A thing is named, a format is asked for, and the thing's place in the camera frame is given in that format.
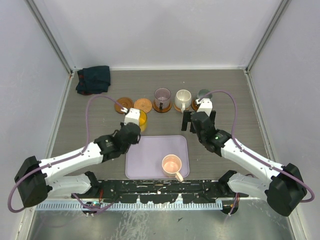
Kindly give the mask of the wooden coaster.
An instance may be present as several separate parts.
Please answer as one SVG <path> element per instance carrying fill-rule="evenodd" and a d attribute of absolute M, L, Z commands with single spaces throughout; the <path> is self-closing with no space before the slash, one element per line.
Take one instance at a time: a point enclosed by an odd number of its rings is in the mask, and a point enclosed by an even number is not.
<path fill-rule="evenodd" d="M 163 108 L 163 103 L 160 102 L 158 105 L 156 104 L 156 101 L 154 100 L 152 103 L 153 109 L 158 113 L 167 113 L 172 108 L 172 103 L 169 102 L 169 105 L 166 108 Z"/>
<path fill-rule="evenodd" d="M 122 115 L 125 113 L 123 111 L 123 108 L 130 109 L 134 106 L 132 99 L 129 97 L 121 97 L 121 98 L 117 99 L 116 102 L 119 103 L 120 106 L 117 103 L 115 103 L 114 109 L 117 113 L 122 114 Z"/>
<path fill-rule="evenodd" d="M 192 109 L 193 109 L 194 111 L 197 111 L 200 106 L 196 103 L 196 100 L 193 99 L 193 100 L 192 100 L 192 103 L 191 103 L 191 107 L 192 107 Z"/>

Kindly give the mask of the purple mug black handle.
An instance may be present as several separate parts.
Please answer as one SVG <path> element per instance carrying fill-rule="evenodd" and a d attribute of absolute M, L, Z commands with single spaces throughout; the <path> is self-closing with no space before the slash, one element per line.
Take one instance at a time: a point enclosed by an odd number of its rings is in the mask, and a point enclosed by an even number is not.
<path fill-rule="evenodd" d="M 169 107 L 171 92 L 169 89 L 161 87 L 154 92 L 154 102 L 157 108 L 164 110 Z"/>

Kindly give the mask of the cream speckled mug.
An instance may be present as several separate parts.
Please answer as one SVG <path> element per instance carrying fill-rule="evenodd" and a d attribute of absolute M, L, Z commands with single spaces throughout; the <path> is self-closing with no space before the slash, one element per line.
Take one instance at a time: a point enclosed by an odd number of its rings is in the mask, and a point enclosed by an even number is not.
<path fill-rule="evenodd" d="M 189 110 L 192 104 L 192 94 L 186 89 L 179 90 L 175 95 L 174 104 L 180 109 Z"/>

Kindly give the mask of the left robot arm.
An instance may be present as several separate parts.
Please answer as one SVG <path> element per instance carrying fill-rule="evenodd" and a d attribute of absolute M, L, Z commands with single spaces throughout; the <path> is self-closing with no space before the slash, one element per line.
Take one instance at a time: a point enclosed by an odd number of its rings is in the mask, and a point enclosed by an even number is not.
<path fill-rule="evenodd" d="M 42 160 L 37 160 L 35 156 L 28 157 L 14 178 L 13 188 L 18 190 L 24 208 L 36 206 L 47 197 L 78 194 L 95 198 L 100 193 L 100 183 L 92 172 L 78 176 L 69 174 L 118 158 L 131 145 L 138 144 L 140 137 L 138 125 L 122 124 L 113 134 L 100 136 L 72 152 Z"/>

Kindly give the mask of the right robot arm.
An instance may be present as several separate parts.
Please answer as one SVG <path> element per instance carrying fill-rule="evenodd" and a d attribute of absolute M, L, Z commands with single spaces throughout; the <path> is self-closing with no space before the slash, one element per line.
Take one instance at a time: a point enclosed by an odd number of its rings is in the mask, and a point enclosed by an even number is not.
<path fill-rule="evenodd" d="M 225 197 L 238 193 L 259 198 L 276 213 L 288 217 L 307 195 L 298 167 L 291 163 L 284 166 L 246 148 L 230 133 L 217 129 L 215 117 L 214 110 L 210 114 L 186 110 L 181 129 L 190 129 L 207 151 L 233 161 L 253 175 L 227 171 L 218 180 L 220 193 Z"/>

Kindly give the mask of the woven rattan coaster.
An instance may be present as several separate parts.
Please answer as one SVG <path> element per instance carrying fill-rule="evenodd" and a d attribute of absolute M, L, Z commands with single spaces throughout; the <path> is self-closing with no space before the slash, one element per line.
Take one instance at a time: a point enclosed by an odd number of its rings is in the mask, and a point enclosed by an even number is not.
<path fill-rule="evenodd" d="M 180 113 L 184 113 L 184 111 L 186 110 L 184 107 L 183 108 L 178 108 L 175 103 L 173 104 L 173 106 Z"/>
<path fill-rule="evenodd" d="M 138 99 L 138 100 L 136 100 L 134 102 L 133 107 L 135 109 L 142 110 L 147 114 L 152 110 L 153 105 L 152 105 L 152 102 L 149 99 L 140 98 L 140 99 Z"/>

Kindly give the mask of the grey-green mug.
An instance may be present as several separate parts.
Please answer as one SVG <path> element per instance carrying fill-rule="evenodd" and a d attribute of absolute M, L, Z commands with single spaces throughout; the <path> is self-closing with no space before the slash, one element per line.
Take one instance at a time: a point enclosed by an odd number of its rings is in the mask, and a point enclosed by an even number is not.
<path fill-rule="evenodd" d="M 210 90 L 208 89 L 201 89 L 197 95 L 196 95 L 196 100 L 197 99 L 201 99 L 202 97 L 204 97 L 205 99 L 212 99 L 213 95 L 212 94 L 209 94 Z"/>

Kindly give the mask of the yellow mug black handle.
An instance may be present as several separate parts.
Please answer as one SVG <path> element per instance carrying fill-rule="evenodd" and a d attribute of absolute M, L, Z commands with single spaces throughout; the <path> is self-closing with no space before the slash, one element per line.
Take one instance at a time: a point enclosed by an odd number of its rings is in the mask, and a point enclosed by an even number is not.
<path fill-rule="evenodd" d="M 139 115 L 139 127 L 140 127 L 140 131 L 143 133 L 148 125 L 148 117 L 147 114 L 143 111 L 140 110 L 140 115 Z"/>

